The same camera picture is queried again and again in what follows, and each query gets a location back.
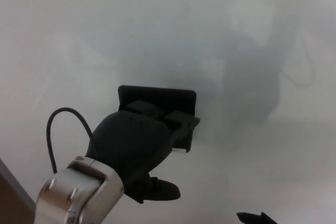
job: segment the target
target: white label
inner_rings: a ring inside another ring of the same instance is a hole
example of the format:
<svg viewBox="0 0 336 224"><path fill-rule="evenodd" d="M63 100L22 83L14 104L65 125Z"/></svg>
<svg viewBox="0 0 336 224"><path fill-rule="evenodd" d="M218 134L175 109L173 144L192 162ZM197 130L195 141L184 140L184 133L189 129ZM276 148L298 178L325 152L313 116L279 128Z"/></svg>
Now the white label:
<svg viewBox="0 0 336 224"><path fill-rule="evenodd" d="M178 153L187 153L186 149L178 149L178 148L173 148L173 152L178 152Z"/></svg>

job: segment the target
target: white wall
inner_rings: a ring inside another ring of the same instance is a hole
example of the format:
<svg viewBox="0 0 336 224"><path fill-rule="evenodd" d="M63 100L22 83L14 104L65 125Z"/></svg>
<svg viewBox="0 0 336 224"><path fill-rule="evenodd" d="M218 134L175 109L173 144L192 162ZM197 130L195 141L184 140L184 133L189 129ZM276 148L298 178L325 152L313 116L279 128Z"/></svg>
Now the white wall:
<svg viewBox="0 0 336 224"><path fill-rule="evenodd" d="M238 211L265 211L279 223L335 222L335 0L0 0L0 6L0 156L34 199L52 175L50 113L75 108L94 129L117 110L118 86L133 84L195 90L202 122L192 151L172 154L153 172L179 185L182 198L138 205L125 196L105 223L238 223ZM281 77L281 104L270 120L229 131L224 57L237 54L232 43L252 51L239 36L271 45L269 57L288 51L283 71L308 82L303 40L317 79L298 88ZM284 38L292 49L277 43ZM85 153L88 139L73 116L60 117L52 139L62 168Z"/></svg>

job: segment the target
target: black cable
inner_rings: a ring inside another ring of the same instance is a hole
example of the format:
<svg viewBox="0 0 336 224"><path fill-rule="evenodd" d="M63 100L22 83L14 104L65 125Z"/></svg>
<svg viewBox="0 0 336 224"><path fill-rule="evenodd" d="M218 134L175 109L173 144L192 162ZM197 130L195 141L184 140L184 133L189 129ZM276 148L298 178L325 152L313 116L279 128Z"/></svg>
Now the black cable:
<svg viewBox="0 0 336 224"><path fill-rule="evenodd" d="M50 137L50 130L51 130L51 123L54 120L54 117L60 113L60 112L70 112L72 114L74 114L79 120L80 122L83 124L86 132L89 135L90 140L92 140L92 145L93 145L93 150L94 150L94 154L96 156L96 159L98 159L98 152L97 152L97 146L96 143L94 141L94 137L93 137L93 133L88 125L88 123L85 121L85 119L83 118L83 116L76 110L71 109L71 108L60 108L58 110L55 110L49 117L48 123L47 123L47 145L48 145L48 152L49 152L49 157L50 157L50 161L51 161L51 166L52 166L52 171L55 173L57 173L57 167L56 167L56 162L55 162L55 157L54 157L54 153L53 153L53 149L51 146L51 137Z"/></svg>
<svg viewBox="0 0 336 224"><path fill-rule="evenodd" d="M315 70L315 65L314 65L313 59L311 57L311 54L309 53L307 43L303 38L303 35L301 35L301 41L302 41L303 49L305 50L306 58L307 58L307 60L309 62L309 65L311 67L312 78L311 78L310 82L300 83L297 80L293 79L290 75L284 73L283 71L281 72L281 74L282 74L282 76L284 76L287 79L287 81L291 82L295 86L298 86L298 87L301 87L301 88L308 88L308 87L312 86L314 84L315 80L316 80L316 70Z"/></svg>

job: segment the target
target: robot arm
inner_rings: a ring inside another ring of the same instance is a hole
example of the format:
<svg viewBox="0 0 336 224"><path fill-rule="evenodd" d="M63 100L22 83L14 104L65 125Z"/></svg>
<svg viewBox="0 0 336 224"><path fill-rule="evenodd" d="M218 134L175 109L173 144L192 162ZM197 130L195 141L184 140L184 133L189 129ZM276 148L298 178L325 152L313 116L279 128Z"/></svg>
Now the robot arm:
<svg viewBox="0 0 336 224"><path fill-rule="evenodd" d="M123 194L139 203L180 197L177 186L151 178L149 172L166 159L173 147L181 146L184 140L191 143L199 119L193 112L177 110L176 101L181 99L176 90L143 89L140 96L138 87L119 89L119 111L107 116L95 129L95 141L90 140L86 156L76 157L42 187L35 224L99 224ZM141 97L147 91L150 98ZM175 98L155 103L152 98L161 101L158 94L162 92L173 93ZM123 93L127 93L127 99L122 98ZM192 100L195 108L195 97Z"/></svg>

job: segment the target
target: metal screw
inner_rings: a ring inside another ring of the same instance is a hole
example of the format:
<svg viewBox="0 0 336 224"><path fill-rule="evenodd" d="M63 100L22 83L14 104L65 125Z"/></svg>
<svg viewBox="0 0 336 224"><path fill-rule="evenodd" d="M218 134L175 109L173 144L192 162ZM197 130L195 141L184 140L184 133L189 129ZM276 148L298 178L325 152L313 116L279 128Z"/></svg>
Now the metal screw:
<svg viewBox="0 0 336 224"><path fill-rule="evenodd" d="M68 224L75 224L75 220L76 220L75 217L70 217L70 218L68 219Z"/></svg>

